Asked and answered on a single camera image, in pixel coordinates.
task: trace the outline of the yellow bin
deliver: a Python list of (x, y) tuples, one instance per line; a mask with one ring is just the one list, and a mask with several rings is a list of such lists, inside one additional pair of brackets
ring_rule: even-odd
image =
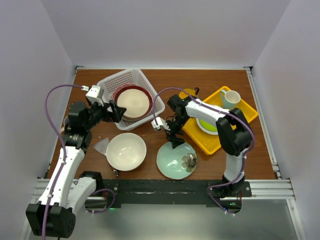
[[(221, 90), (229, 91), (231, 89), (227, 86), (223, 86), (215, 93), (208, 96), (204, 102), (222, 107), (222, 100), (220, 97)], [(248, 123), (258, 116), (258, 112), (242, 99), (236, 107), (242, 110)], [(195, 118), (190, 118), (182, 129), (207, 155), (214, 154), (221, 147), (219, 137), (202, 131)]]

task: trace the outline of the teal plate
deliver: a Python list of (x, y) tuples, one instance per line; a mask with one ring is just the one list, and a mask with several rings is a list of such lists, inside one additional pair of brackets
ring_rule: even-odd
[(197, 156), (192, 146), (186, 142), (175, 149), (172, 149), (171, 142), (167, 142), (160, 147), (156, 164), (167, 178), (180, 180), (188, 177), (196, 169)]

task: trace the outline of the red-rimmed plate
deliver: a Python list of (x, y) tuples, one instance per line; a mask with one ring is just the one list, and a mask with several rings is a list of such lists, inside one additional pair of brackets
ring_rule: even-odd
[(129, 85), (117, 89), (113, 100), (119, 107), (126, 108), (123, 117), (129, 121), (137, 121), (146, 117), (152, 108), (152, 97), (143, 87)]

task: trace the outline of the perforated basket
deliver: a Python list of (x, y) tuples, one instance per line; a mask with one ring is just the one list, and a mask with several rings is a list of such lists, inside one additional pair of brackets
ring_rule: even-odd
[[(109, 100), (112, 99), (112, 94), (114, 93), (116, 88), (123, 84), (136, 84), (144, 88), (150, 93), (152, 99), (155, 99), (155, 96), (157, 95), (156, 90), (140, 69), (128, 69), (118, 72), (114, 75), (108, 76), (97, 83), (99, 87), (104, 89), (102, 97), (103, 101), (109, 102)], [(161, 98), (158, 97), (155, 101), (154, 107), (155, 115), (158, 116), (165, 110), (166, 106), (164, 102), (161, 100)], [(121, 120), (119, 123), (116, 123), (115, 125), (120, 130), (130, 131), (150, 121), (151, 119), (153, 119), (152, 111), (146, 117), (138, 121)]]

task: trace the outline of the white wall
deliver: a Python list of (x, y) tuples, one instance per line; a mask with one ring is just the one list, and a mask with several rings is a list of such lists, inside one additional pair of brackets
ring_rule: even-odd
[[(73, 67), (39, 0), (0, 1), (0, 30), (0, 239), (13, 240), (57, 140), (44, 114), (45, 95), (71, 82)], [(57, 125), (68, 92), (50, 98)]]
[(279, 167), (308, 239), (320, 236), (320, 1), (292, 0), (254, 65)]
[(253, 66), (290, 0), (42, 0), (75, 65)]

